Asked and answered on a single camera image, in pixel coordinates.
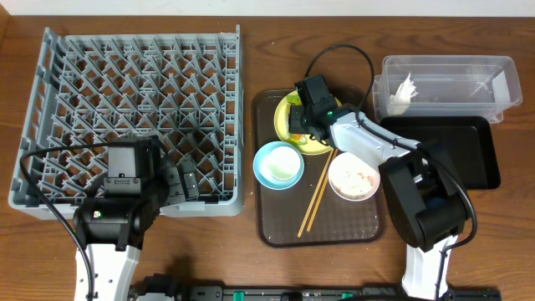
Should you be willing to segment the yellow green snack wrapper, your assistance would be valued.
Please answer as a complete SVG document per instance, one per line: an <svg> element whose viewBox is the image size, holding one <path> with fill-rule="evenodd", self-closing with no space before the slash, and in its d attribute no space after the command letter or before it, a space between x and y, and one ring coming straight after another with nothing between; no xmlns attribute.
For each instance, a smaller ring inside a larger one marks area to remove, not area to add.
<svg viewBox="0 0 535 301"><path fill-rule="evenodd" d="M305 145L308 140L307 140L307 137L305 134L293 134L290 132L290 125L289 125L289 121L290 121L290 111L292 109L293 106L301 106L302 105L302 102L301 102L301 99L299 98L298 96L298 93L296 91L294 92L291 92L290 94L288 94L286 97L286 109L284 110L285 112L285 129L286 129L286 134L285 134L285 137L292 143L295 143L297 145Z"/></svg>

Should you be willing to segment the pink bowl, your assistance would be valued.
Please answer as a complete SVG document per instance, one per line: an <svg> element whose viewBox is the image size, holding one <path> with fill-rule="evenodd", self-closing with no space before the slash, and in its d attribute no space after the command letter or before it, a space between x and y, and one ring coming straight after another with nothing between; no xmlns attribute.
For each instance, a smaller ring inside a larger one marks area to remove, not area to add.
<svg viewBox="0 0 535 301"><path fill-rule="evenodd" d="M348 153L338 154L328 170L329 185L341 198L361 202L371 198L380 185L380 174L359 157Z"/></svg>

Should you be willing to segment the white cup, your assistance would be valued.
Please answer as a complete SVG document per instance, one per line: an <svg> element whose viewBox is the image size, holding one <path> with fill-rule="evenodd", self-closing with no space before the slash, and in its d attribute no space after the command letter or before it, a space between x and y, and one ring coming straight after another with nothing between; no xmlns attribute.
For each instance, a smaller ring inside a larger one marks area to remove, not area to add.
<svg viewBox="0 0 535 301"><path fill-rule="evenodd" d="M261 164L261 174L280 181L293 179L301 168L297 151L289 146L278 146L269 151Z"/></svg>

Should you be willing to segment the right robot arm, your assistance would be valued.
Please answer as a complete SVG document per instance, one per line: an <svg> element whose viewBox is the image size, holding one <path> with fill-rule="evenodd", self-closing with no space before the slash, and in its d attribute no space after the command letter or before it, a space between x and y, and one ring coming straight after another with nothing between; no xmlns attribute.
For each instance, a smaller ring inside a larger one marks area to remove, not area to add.
<svg viewBox="0 0 535 301"><path fill-rule="evenodd" d="M412 298L442 299L451 250L474 238L458 237L466 220L476 220L449 153L398 136L335 101L291 106L288 125L290 133L311 135L379 173L390 219L407 244L402 287Z"/></svg>

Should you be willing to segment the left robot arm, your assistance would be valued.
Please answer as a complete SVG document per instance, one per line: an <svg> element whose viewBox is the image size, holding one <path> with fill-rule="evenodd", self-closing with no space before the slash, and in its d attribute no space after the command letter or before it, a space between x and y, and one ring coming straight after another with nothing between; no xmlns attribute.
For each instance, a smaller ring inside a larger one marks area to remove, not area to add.
<svg viewBox="0 0 535 301"><path fill-rule="evenodd" d="M162 207L199 196L195 165L175 164L155 137L118 139L108 147L108 171L76 209L77 300L125 300L145 232Z"/></svg>

